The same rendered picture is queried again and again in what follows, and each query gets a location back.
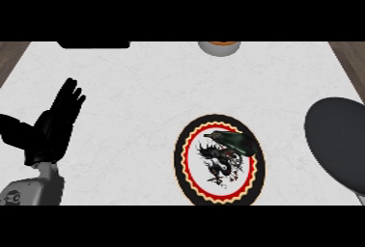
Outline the black red patterned plate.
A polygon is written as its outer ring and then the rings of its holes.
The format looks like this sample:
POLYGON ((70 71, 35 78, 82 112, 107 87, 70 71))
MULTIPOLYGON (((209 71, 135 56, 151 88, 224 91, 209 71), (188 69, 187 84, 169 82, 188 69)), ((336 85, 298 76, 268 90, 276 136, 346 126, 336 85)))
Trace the black red patterned plate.
POLYGON ((197 206, 249 206, 264 190, 265 159, 250 128, 206 115, 184 128, 175 150, 177 178, 197 206))

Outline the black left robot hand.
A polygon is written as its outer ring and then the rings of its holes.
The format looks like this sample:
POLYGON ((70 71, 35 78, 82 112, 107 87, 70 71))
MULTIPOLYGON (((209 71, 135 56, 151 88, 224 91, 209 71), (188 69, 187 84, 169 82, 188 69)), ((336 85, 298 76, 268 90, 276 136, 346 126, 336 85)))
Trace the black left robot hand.
POLYGON ((24 150, 26 166, 39 162, 57 163, 63 159, 85 100, 77 81, 69 78, 54 105, 42 113, 35 125, 0 114, 0 138, 8 145, 24 150))

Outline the grey bowl with orange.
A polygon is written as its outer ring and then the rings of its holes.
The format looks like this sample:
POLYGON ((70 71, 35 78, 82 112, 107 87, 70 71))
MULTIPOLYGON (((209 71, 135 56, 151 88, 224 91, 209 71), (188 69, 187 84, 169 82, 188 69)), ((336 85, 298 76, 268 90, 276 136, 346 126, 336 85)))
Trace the grey bowl with orange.
POLYGON ((225 57, 233 55, 242 45, 240 41, 202 41, 199 43, 200 48, 203 49, 203 51, 216 57, 225 57))

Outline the dark grey pan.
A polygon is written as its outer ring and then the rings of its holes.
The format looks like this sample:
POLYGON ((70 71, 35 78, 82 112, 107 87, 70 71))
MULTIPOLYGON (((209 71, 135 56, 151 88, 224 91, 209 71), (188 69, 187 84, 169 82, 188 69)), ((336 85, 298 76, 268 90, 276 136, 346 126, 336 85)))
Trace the dark grey pan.
POLYGON ((305 138, 326 172, 365 197, 365 105, 343 97, 320 99, 307 112, 305 138))

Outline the black flat appliance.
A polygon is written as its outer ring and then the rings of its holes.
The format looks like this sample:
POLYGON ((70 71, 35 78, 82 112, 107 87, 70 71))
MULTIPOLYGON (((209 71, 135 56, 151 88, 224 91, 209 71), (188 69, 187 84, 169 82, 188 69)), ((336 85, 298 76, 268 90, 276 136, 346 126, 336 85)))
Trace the black flat appliance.
POLYGON ((131 47, 128 41, 61 41, 60 45, 66 49, 120 49, 131 47))

